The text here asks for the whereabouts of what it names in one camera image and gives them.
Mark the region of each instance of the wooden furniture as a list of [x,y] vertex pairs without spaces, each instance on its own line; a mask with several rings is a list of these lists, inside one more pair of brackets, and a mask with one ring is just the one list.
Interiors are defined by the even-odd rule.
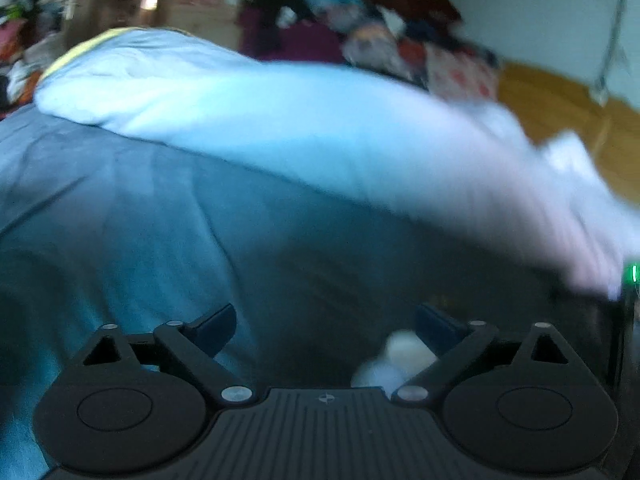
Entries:
[[575,130],[612,190],[640,203],[640,114],[610,99],[601,107],[588,88],[559,75],[511,63],[500,78],[498,98],[520,119],[527,135],[541,142]]

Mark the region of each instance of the purple cloth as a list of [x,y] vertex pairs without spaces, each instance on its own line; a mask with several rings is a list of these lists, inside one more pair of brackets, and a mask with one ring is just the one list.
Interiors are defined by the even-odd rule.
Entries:
[[297,22],[279,29],[282,47],[263,56],[256,55],[260,9],[242,11],[238,24],[243,29],[240,53],[261,61],[317,61],[344,63],[338,35],[322,23]]

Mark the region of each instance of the silver screw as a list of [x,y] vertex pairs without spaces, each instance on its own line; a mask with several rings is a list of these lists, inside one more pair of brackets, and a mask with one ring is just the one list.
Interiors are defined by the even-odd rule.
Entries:
[[226,402],[245,402],[251,399],[254,393],[246,386],[229,386],[220,394]]
[[402,386],[398,390],[398,397],[405,402],[422,402],[429,397],[429,392],[422,386]]

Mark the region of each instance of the green light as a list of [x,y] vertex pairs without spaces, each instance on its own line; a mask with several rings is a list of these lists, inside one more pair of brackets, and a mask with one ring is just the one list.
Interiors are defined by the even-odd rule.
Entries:
[[623,281],[629,285],[640,283],[640,264],[626,266]]

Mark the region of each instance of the folded blanket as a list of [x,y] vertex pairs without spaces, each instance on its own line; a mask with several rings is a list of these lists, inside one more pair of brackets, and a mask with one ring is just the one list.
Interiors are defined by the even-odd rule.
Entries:
[[[57,63],[35,102],[436,224],[556,270],[575,290],[615,295],[624,262],[640,256],[635,209],[580,185],[583,214],[575,187],[561,186],[535,150],[492,133],[491,121],[368,73],[260,63],[179,32],[124,30]],[[502,127],[522,132],[517,121]],[[599,207],[624,219],[624,240],[594,217]]]

